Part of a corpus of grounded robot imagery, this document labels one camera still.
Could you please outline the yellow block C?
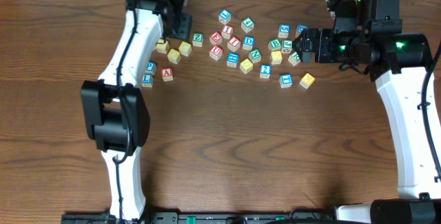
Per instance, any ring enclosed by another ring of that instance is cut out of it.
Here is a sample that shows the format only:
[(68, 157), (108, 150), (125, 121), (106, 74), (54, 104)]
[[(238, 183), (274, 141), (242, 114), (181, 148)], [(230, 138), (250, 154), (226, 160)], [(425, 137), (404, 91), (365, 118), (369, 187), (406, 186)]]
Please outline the yellow block C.
[(178, 47), (179, 52), (182, 56), (188, 57), (192, 51), (192, 45), (188, 42), (182, 41)]

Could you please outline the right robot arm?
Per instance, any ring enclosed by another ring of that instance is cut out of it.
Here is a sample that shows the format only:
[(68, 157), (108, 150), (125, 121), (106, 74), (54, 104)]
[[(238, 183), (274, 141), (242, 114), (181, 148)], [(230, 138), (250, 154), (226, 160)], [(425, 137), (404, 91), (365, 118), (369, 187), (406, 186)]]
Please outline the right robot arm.
[(427, 38), (405, 33), (400, 0), (328, 0), (331, 29), (300, 28), (294, 50), (304, 63), (337, 63), (375, 83), (387, 111), (398, 166), (398, 197), (340, 205), (334, 223), (439, 223), (440, 120)]

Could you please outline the green block R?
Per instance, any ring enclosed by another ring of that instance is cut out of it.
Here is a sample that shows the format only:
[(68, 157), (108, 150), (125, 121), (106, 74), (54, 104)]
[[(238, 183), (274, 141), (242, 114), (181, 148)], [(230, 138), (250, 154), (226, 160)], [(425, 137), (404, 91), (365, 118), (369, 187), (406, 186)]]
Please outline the green block R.
[(289, 62), (292, 66), (296, 66), (296, 65), (298, 65), (298, 64), (301, 62), (299, 54), (298, 54), (297, 52), (292, 52), (292, 53), (289, 55), (288, 62)]

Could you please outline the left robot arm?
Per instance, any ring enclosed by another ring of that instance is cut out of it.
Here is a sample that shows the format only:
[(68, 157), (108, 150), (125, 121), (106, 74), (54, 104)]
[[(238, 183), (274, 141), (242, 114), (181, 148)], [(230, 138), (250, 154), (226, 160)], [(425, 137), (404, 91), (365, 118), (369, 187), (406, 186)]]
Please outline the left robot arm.
[(103, 214), (64, 215), (62, 223), (147, 223), (140, 155), (150, 116), (142, 92), (145, 69), (159, 39), (188, 41), (192, 16), (187, 0), (125, 0), (125, 26), (106, 69), (84, 81), (81, 101), (88, 137), (101, 151), (112, 204)]

